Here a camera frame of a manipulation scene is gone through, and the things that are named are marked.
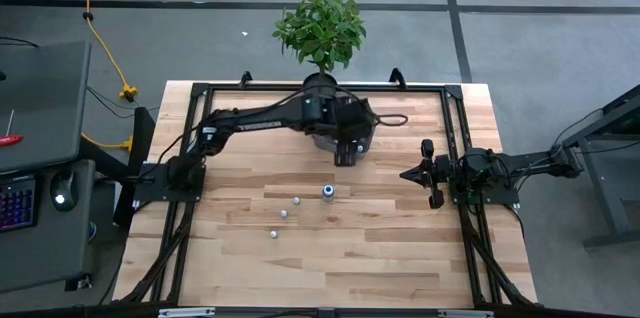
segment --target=green leaves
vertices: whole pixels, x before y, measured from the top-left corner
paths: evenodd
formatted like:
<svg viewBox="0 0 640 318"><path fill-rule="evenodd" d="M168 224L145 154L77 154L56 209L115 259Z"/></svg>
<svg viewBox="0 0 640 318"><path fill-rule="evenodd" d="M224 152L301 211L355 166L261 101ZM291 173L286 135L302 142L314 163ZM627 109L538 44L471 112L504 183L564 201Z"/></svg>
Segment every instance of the green leaves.
<svg viewBox="0 0 640 318"><path fill-rule="evenodd" d="M359 13L353 0L303 0L295 13L283 10L272 36L282 40L283 54L291 48L298 62L306 58L320 72L332 71L336 63L347 68L353 47L359 50L367 36Z"/></svg>

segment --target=gray floor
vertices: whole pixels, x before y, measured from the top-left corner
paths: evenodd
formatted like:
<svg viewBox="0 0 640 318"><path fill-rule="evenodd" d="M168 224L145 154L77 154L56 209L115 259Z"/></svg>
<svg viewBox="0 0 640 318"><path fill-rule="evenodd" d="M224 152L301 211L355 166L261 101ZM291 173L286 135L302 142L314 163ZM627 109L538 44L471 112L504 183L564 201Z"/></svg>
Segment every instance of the gray floor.
<svg viewBox="0 0 640 318"><path fill-rule="evenodd" d="M207 0L293 2L297 0ZM446 0L356 0L361 3L446 3ZM640 0L458 0L460 4L637 6ZM0 35L55 44L88 39L83 9L0 7ZM312 71L279 52L271 37L278 11L95 9L96 28L148 107L168 79L300 79ZM448 13L363 12L368 39L342 80L382 81L393 67L408 80L460 82ZM474 82L488 83L504 150L547 149L587 112L640 83L640 16L463 14L462 29ZM0 54L15 47L0 47ZM90 85L114 97L119 79L95 43ZM128 137L120 120L88 99L84 130L104 142ZM586 252L585 238L606 232L589 180L531 178L522 190L527 249L541 303L556 308L639 315L640 244ZM117 254L104 260L115 267ZM93 294L61 301L36 290L0 296L3 310L92 304Z"/></svg>

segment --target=gray desk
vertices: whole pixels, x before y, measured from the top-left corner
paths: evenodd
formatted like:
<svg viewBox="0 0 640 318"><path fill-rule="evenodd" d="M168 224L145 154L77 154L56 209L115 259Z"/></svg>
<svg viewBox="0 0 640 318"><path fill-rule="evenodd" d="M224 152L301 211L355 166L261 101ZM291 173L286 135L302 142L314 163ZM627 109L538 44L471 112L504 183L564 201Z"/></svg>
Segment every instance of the gray desk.
<svg viewBox="0 0 640 318"><path fill-rule="evenodd" d="M49 183L59 167L39 173L38 225L0 234L0 292L75 279L91 271L87 239L95 163L68 164L78 179L78 204L69 212L58 212Z"/></svg>
<svg viewBox="0 0 640 318"><path fill-rule="evenodd" d="M22 142L0 149L0 172L70 161L78 156L91 46L52 45L0 55L0 135L11 110Z"/></svg>

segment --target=wooden table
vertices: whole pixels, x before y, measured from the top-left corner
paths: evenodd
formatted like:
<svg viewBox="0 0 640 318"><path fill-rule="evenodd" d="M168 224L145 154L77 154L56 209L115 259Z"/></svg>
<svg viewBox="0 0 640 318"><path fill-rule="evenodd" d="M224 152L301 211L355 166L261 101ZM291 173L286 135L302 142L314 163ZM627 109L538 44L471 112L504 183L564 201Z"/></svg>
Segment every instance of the wooden table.
<svg viewBox="0 0 640 318"><path fill-rule="evenodd" d="M192 83L167 82L150 161L182 133ZM474 146L499 151L487 85L466 84L463 92ZM216 92L214 107L265 106L284 95ZM288 129L236 134L221 154L207 160L181 305L472 307L456 207L446 197L441 209L429 209L429 191L398 177L419 163L422 139L434 141L436 154L446 153L439 97L406 92L359 96L369 97L379 114L407 114L409 123L378 126L371 151L355 167L335 167L332 153ZM452 114L457 124L453 104ZM166 158L177 153L176 148ZM321 199L325 184L336 188L332 204ZM299 206L294 197L301 199ZM283 209L289 212L284 220ZM167 204L157 202L134 217L114 298L129 293L158 255L166 211ZM496 259L522 293L535 300L517 220L501 206L488 206L487 217ZM269 236L271 230L279 232L277 239ZM479 265L488 297L486 271ZM173 266L170 261L168 272Z"/></svg>

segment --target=keyboard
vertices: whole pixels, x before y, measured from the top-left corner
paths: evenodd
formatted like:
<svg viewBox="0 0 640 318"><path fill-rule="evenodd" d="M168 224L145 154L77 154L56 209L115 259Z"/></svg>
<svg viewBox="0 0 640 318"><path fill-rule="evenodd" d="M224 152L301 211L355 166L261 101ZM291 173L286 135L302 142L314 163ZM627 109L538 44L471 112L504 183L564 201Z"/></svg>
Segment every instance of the keyboard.
<svg viewBox="0 0 640 318"><path fill-rule="evenodd" d="M0 233L36 225L36 177L0 180Z"/></svg>

